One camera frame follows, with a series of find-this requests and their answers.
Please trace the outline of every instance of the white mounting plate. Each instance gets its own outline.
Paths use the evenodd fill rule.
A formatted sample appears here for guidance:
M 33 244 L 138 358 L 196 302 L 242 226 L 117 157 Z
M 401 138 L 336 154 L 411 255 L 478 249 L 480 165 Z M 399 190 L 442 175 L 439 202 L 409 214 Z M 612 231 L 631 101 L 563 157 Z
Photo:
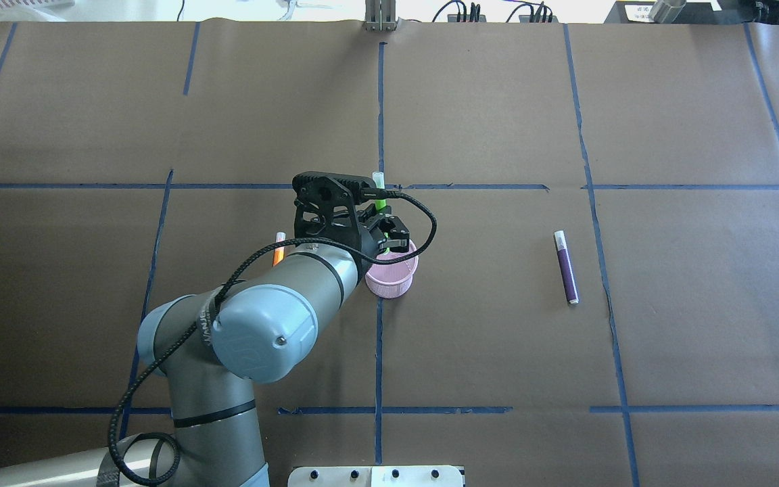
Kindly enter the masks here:
M 353 478 L 350 474 L 356 471 Z M 432 471 L 437 471 L 435 478 Z M 464 487 L 465 476 L 451 465 L 299 467 L 287 487 Z

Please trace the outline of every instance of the white label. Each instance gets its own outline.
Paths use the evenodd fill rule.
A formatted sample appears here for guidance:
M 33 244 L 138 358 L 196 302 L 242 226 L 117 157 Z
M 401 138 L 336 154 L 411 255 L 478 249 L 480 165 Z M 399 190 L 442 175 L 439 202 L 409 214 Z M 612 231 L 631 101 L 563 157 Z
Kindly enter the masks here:
M 627 10 L 627 20 L 631 22 L 647 22 L 653 24 L 651 19 L 651 5 L 624 5 Z

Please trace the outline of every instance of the light blue joint cover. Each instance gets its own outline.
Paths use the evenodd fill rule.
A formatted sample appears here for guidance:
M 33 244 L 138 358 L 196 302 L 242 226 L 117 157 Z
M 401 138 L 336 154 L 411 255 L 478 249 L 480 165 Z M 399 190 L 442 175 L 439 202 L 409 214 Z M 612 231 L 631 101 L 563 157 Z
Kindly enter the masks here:
M 263 463 L 263 468 L 240 487 L 269 487 L 269 463 Z
M 152 312 L 143 318 L 143 322 L 140 323 L 140 328 L 137 331 L 137 352 L 138 355 L 140 355 L 140 360 L 143 361 L 143 364 L 149 366 L 149 364 L 154 363 L 155 361 L 155 332 L 157 332 L 161 320 L 164 320 L 164 315 L 167 314 L 167 311 L 172 308 L 174 304 L 182 301 L 186 297 L 192 296 L 194 295 L 177 297 L 167 304 L 162 304 L 160 307 L 152 309 Z M 154 373 L 157 373 L 162 377 L 165 376 L 164 372 L 161 371 L 161 367 L 155 369 Z
M 212 348 L 230 372 L 276 382 L 312 351 L 318 315 L 303 295 L 259 284 L 231 296 L 212 324 Z

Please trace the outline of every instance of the marker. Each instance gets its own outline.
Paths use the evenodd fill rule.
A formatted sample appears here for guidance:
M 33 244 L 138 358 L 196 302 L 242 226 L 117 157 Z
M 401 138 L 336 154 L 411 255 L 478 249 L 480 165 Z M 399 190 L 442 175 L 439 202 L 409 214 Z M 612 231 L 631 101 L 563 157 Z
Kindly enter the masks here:
M 275 243 L 277 244 L 279 241 L 284 241 L 285 238 L 287 238 L 287 234 L 285 234 L 283 231 L 280 231 L 275 234 Z M 275 249 L 275 253 L 273 254 L 273 267 L 278 265 L 278 263 L 282 260 L 284 260 L 284 247 L 278 247 L 278 249 Z
M 380 170 L 375 170 L 375 172 L 371 173 L 371 178 L 374 179 L 375 185 L 380 188 L 381 190 L 386 189 L 386 186 L 383 182 L 383 172 L 380 172 Z M 384 208 L 387 207 L 387 200 L 376 200 L 375 201 L 375 210 L 378 210 L 378 212 L 381 212 Z
M 575 288 L 573 265 L 569 263 L 569 248 L 563 230 L 554 232 L 554 249 L 557 250 L 557 263 L 561 266 L 563 293 L 567 297 L 567 304 L 579 304 L 579 291 Z

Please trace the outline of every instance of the metal cylinder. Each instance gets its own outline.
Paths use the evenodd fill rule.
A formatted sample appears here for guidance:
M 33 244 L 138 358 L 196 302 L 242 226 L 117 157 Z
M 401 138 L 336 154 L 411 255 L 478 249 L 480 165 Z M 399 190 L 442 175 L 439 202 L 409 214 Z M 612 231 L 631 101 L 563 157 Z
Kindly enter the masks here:
M 133 444 L 124 460 L 140 477 L 149 477 L 149 469 L 163 474 L 173 460 L 170 447 L 165 444 L 152 460 L 158 440 L 142 440 Z M 108 453 L 106 448 L 81 451 L 56 459 L 22 463 L 0 469 L 0 487 L 95 487 L 101 460 Z M 121 477 L 120 485 L 134 486 Z
M 671 24 L 684 9 L 687 0 L 657 0 L 648 14 L 653 22 Z

